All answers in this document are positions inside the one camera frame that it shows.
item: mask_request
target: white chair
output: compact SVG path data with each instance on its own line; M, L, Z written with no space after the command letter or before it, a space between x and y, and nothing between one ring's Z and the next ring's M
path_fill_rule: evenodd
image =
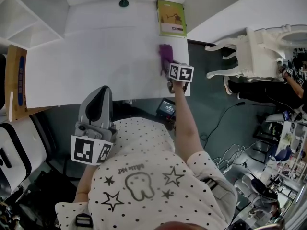
M290 48L306 47L307 26L283 26L281 28L260 29L253 31L246 28L247 35L238 38L227 38L214 47L206 46L205 50L215 51L229 45L236 46L236 52L223 59L236 56L238 66L229 70L218 70L207 73L207 78L216 75L244 76L251 79L280 78L278 61L286 59ZM293 40L293 34L304 34L303 40Z

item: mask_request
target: person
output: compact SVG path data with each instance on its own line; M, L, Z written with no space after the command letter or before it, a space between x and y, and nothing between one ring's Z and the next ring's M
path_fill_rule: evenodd
M287 72L283 72L284 82L258 81L252 83L235 83L224 77L224 86L228 94L237 94L238 99L248 99L259 103L273 103L298 109L306 102L304 89Z
M244 175L242 179L236 180L235 187L243 193L243 196L246 197L254 207L254 209L249 212L249 217L255 216L258 211L270 214L271 218L277 218L280 215L281 211L278 201L272 202L264 196L257 194L252 189L251 179L247 175Z
M236 189L203 150L182 84L174 82L174 89L175 143L152 120L114 122L118 134L107 161L86 167L73 203L55 206L61 229L76 229L80 214L90 216L95 230L228 227Z

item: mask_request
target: book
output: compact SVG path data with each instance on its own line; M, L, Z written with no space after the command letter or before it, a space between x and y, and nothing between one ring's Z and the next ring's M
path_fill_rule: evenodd
M157 10L160 35L187 36L186 20L182 4L158 0Z

